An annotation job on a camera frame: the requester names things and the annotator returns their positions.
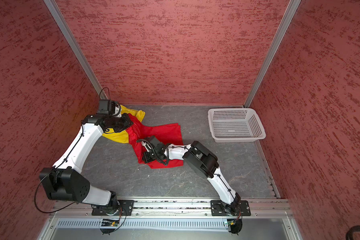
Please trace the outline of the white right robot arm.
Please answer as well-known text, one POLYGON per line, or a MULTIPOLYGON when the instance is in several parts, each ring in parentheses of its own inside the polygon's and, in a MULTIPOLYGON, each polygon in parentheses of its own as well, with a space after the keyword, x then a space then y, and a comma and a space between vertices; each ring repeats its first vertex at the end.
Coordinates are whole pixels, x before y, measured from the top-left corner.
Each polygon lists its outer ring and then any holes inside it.
POLYGON ((137 140, 146 149, 144 163, 158 162, 166 167, 174 160, 184 161, 195 173, 210 182, 220 197, 224 212, 240 216, 240 195, 229 185, 220 169, 217 156, 198 141, 190 145, 164 144, 151 136, 137 140))

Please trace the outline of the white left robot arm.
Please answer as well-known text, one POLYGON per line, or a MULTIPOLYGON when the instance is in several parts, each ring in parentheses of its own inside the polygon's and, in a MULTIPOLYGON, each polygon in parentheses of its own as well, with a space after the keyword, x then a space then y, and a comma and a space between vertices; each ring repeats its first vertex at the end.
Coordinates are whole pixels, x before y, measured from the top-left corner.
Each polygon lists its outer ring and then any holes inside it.
POLYGON ((40 172, 39 185, 43 187, 47 198, 91 205, 109 216, 119 214, 121 210, 116 193, 92 186, 81 172, 89 153, 104 133, 108 134, 111 130, 120 133, 132 125, 128 114, 86 116, 66 152, 53 167, 43 168, 40 172))

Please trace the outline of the red shorts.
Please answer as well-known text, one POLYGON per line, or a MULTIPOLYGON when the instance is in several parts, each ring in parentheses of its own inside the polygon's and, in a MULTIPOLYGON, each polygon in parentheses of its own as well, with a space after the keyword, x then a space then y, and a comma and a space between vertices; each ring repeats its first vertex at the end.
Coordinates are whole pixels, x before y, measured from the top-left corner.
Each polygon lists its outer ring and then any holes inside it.
POLYGON ((184 162, 181 160, 171 160, 168 166, 153 161, 151 163, 145 163, 143 161, 144 152, 147 150, 141 143, 137 143, 137 140, 145 139, 147 137, 155 136, 160 142, 164 144, 183 145, 183 138, 181 133, 181 126, 179 124, 167 124, 156 127, 144 126, 135 116, 128 114, 130 120, 133 122, 132 126, 126 129, 129 135, 129 144, 133 147, 137 156, 138 163, 149 166, 151 169, 165 169, 182 167, 184 162))

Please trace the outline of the yellow shorts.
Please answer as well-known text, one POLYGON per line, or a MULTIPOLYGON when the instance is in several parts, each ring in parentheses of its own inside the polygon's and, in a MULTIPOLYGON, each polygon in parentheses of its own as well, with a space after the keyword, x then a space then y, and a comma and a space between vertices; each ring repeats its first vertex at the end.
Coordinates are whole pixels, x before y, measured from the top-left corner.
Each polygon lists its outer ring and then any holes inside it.
MULTIPOLYGON (((129 109, 121 105, 121 114, 129 114, 131 116, 136 117, 140 122, 142 122, 146 115, 146 112, 142 110, 129 109)), ((110 130, 108 133, 103 133, 102 136, 116 143, 121 143, 121 144, 129 143, 129 134, 127 133, 126 130, 120 133, 115 133, 114 130, 110 130)))

